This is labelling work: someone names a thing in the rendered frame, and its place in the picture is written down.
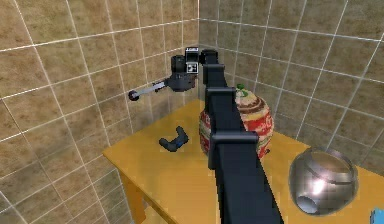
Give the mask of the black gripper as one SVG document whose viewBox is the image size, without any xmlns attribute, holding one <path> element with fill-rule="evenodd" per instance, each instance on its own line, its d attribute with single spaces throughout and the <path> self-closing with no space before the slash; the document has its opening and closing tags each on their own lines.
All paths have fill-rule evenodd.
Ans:
<svg viewBox="0 0 384 224">
<path fill-rule="evenodd" d="M 195 79 L 198 74 L 198 62 L 187 61 L 183 55 L 171 57 L 171 76 L 164 82 L 154 83 L 151 87 L 142 90 L 131 90 L 128 98 L 131 101 L 137 101 L 141 95 L 150 92 L 157 92 L 165 85 L 174 92 L 185 92 L 195 87 Z"/>
</svg>

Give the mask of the black game controller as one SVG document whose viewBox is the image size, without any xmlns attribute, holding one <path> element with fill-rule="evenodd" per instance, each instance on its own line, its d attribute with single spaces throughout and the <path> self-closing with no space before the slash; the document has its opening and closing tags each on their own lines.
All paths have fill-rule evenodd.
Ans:
<svg viewBox="0 0 384 224">
<path fill-rule="evenodd" d="M 189 141 L 188 135 L 181 126 L 176 127 L 176 132 L 177 136 L 171 141 L 168 141 L 165 138 L 159 139 L 159 144 L 169 152 L 176 152 Z"/>
</svg>

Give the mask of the yellow wooden dining table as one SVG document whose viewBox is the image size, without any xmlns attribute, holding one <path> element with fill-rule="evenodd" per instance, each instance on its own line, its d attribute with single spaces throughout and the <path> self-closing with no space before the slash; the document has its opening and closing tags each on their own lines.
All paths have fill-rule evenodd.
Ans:
<svg viewBox="0 0 384 224">
<path fill-rule="evenodd" d="M 214 172 L 200 147 L 203 107 L 194 100 L 103 151 L 119 170 L 136 224 L 220 224 Z M 173 140 L 177 126 L 189 141 L 169 152 L 159 139 Z M 307 146 L 274 133 L 269 148 L 262 165 L 285 224 L 369 224 L 373 209 L 384 210 L 384 177 L 360 168 L 358 193 L 345 208 L 321 217 L 301 212 L 291 200 L 288 176 Z"/>
</svg>

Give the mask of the red round patterned vase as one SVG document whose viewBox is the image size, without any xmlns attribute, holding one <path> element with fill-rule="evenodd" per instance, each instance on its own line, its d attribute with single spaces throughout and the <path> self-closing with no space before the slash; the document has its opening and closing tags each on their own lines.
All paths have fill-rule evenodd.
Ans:
<svg viewBox="0 0 384 224">
<path fill-rule="evenodd" d="M 236 85 L 236 105 L 247 131 L 255 131 L 259 136 L 256 151 L 259 158 L 268 152 L 268 145 L 273 136 L 274 121 L 266 101 L 247 90 L 243 84 Z M 204 154 L 208 154 L 211 133 L 210 118 L 207 112 L 200 113 L 199 135 Z"/>
</svg>

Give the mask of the round silver metal bowl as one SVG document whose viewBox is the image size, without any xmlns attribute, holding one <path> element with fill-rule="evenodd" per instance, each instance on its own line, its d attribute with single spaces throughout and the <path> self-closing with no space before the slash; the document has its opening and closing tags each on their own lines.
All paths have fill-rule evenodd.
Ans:
<svg viewBox="0 0 384 224">
<path fill-rule="evenodd" d="M 292 161 L 288 184 L 291 199 L 302 212 L 326 216 L 354 200 L 358 171 L 342 153 L 311 147 Z"/>
</svg>

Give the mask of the blue object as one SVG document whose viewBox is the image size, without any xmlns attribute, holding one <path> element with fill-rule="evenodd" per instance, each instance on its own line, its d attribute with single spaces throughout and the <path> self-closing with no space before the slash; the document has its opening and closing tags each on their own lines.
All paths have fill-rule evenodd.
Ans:
<svg viewBox="0 0 384 224">
<path fill-rule="evenodd" d="M 370 214 L 370 224 L 384 224 L 384 210 L 375 208 Z"/>
</svg>

